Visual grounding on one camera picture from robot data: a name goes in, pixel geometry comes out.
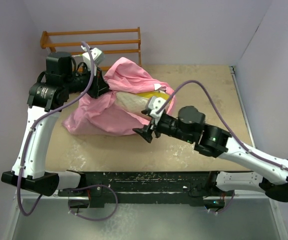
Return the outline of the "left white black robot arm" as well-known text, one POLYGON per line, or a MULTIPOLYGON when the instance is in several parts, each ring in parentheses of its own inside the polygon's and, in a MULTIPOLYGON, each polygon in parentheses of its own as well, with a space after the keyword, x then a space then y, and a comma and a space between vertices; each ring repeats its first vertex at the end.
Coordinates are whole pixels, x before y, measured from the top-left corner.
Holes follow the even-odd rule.
POLYGON ((17 160, 10 171, 2 173, 3 183, 44 196, 61 189, 75 196, 85 194, 87 184, 80 173, 45 169, 51 134, 69 95, 86 91, 87 96, 97 98, 109 91, 98 67, 103 52, 94 48, 82 57, 78 65, 68 52, 51 52, 46 57, 46 70, 29 89, 27 124, 17 160))

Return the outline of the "pink pillowcase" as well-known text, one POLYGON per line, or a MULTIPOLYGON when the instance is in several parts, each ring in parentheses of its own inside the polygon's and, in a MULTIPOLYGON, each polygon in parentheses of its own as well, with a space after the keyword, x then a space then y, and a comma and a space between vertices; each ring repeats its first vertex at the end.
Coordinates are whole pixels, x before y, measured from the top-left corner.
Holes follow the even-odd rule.
POLYGON ((121 57, 104 75, 110 91, 99 98, 85 94, 62 125, 72 135, 127 136, 149 118, 142 114, 152 96, 167 99, 173 89, 152 78, 135 62, 121 57))

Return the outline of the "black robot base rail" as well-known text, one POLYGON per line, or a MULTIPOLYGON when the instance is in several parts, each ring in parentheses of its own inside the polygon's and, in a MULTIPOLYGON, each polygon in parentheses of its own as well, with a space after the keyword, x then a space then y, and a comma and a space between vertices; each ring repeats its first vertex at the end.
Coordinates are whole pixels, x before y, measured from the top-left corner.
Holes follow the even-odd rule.
POLYGON ((105 204, 184 204, 221 209, 233 192, 216 187, 216 171, 99 172, 84 171, 78 190, 59 196, 85 197, 91 208, 105 204))

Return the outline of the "yellow white pillow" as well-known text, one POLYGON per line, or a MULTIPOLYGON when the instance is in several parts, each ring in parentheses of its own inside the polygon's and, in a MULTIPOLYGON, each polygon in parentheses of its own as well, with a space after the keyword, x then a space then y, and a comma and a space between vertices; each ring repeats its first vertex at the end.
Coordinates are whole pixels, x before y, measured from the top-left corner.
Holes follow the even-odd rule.
POLYGON ((169 97, 169 95, 162 90, 143 92, 138 94, 119 91, 116 93, 115 104, 129 113, 135 114, 148 120, 148 116, 142 114, 141 111, 144 110, 148 100, 153 96, 162 97, 165 100, 167 100, 169 97))

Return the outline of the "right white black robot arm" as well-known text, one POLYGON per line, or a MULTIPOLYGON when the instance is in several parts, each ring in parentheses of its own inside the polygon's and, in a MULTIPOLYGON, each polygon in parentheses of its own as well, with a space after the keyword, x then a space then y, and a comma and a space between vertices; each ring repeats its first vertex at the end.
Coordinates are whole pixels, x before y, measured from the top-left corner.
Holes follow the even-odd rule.
POLYGON ((145 141, 164 134, 194 144, 199 154, 228 160, 249 169, 248 172, 224 172, 206 183, 212 196, 234 190, 264 193, 269 198, 288 203, 288 159, 271 156, 249 145, 241 146, 232 135, 207 124, 205 115, 194 106, 185 106, 174 118, 165 112, 159 120, 151 118, 148 125, 134 128, 145 141))

